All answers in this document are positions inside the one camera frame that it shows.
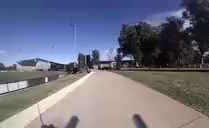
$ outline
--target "concrete path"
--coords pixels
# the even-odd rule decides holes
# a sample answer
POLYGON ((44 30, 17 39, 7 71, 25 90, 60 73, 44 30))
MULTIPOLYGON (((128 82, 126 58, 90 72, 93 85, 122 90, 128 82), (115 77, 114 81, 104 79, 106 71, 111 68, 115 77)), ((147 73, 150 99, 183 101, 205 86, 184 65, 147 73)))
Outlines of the concrete path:
MULTIPOLYGON (((139 114, 148 128, 209 128, 209 118, 129 78, 105 71, 92 76, 42 115, 44 124, 64 128, 136 128, 139 114)), ((27 128, 40 128, 39 118, 27 128)))

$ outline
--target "white building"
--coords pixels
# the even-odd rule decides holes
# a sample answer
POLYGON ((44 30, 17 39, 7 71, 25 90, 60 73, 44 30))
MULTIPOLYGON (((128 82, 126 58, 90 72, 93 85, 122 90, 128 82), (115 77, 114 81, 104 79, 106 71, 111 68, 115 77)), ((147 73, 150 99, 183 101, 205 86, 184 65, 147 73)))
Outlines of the white building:
POLYGON ((48 71, 51 69, 51 62, 43 59, 30 59, 17 62, 18 71, 48 71))

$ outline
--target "fence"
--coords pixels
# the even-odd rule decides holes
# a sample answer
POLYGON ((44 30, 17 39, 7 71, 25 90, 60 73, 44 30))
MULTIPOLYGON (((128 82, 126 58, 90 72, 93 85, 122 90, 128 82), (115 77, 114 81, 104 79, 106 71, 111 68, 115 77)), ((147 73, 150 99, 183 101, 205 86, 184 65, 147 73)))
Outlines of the fence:
POLYGON ((0 95, 4 93, 13 92, 24 88, 44 84, 53 80, 60 79, 64 76, 66 76, 66 74, 52 75, 47 77, 40 77, 40 78, 27 79, 22 81, 15 81, 6 84, 0 84, 0 95))

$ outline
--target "curb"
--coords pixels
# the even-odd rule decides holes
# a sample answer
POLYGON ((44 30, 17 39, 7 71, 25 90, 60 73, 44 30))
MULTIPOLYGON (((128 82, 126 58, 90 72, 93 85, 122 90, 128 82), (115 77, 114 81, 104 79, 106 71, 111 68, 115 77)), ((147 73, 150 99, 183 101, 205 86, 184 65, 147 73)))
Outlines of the curb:
POLYGON ((46 110, 51 108, 57 102, 62 100, 70 92, 73 92, 78 86, 80 86, 84 81, 86 81, 92 74, 93 72, 85 75, 81 79, 59 90, 58 92, 50 95, 49 97, 39 101, 38 103, 23 110, 22 112, 19 112, 18 114, 0 122, 0 128, 24 128, 31 121, 39 117, 40 114, 44 113, 46 110))

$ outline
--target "wall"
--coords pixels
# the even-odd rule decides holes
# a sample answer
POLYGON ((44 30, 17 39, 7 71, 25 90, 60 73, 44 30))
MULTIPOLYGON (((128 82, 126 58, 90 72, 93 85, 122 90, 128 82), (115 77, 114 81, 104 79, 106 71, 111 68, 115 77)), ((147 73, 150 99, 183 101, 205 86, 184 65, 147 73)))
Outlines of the wall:
POLYGON ((53 76, 48 76, 48 77, 41 77, 41 78, 35 78, 35 79, 28 79, 28 80, 24 80, 24 81, 0 84, 0 95, 5 94, 5 93, 9 93, 9 92, 13 92, 16 90, 44 84, 44 83, 47 83, 47 82, 50 82, 53 80, 60 79, 64 76, 66 76, 66 74, 53 75, 53 76))
POLYGON ((41 69, 43 71, 48 71, 48 69, 50 68, 51 68, 50 62, 38 60, 38 62, 36 63, 36 69, 38 70, 41 69))

